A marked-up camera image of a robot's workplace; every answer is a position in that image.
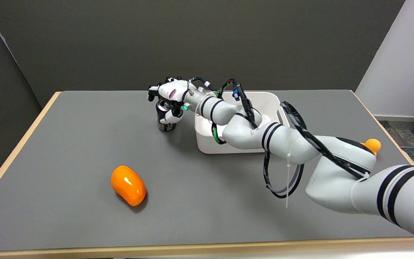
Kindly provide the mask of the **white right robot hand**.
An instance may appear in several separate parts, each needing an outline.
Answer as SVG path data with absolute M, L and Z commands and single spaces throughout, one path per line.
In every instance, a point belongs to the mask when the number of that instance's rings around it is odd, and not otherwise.
M 179 123 L 184 116 L 185 98 L 196 87 L 189 81 L 169 78 L 165 83 L 148 87 L 148 100 L 158 98 L 156 111 L 160 125 Z

